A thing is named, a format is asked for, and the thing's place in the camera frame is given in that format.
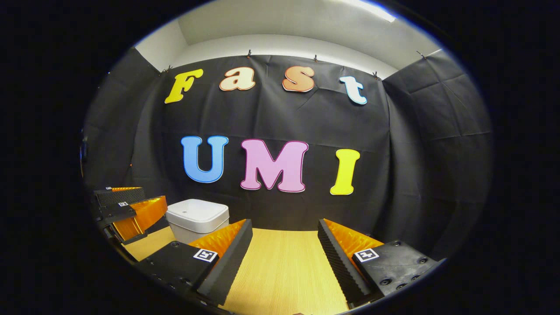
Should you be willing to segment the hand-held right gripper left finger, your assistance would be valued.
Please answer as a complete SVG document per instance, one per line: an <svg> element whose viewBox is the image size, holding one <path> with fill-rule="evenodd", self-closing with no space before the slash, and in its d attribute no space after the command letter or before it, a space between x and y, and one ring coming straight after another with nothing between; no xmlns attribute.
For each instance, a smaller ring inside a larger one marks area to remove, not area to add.
<svg viewBox="0 0 560 315"><path fill-rule="evenodd" d="M135 267L176 295L217 307L227 299L252 235L252 221L243 219L188 245L172 241Z"/></svg>

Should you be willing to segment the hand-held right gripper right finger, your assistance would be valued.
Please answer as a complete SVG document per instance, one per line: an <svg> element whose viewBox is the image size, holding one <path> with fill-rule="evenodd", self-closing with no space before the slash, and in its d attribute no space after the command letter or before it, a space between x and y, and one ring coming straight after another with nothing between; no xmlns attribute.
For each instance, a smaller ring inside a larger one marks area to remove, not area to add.
<svg viewBox="0 0 560 315"><path fill-rule="evenodd" d="M349 307L378 301L438 266L404 241L382 243L327 219L318 221L318 239Z"/></svg>

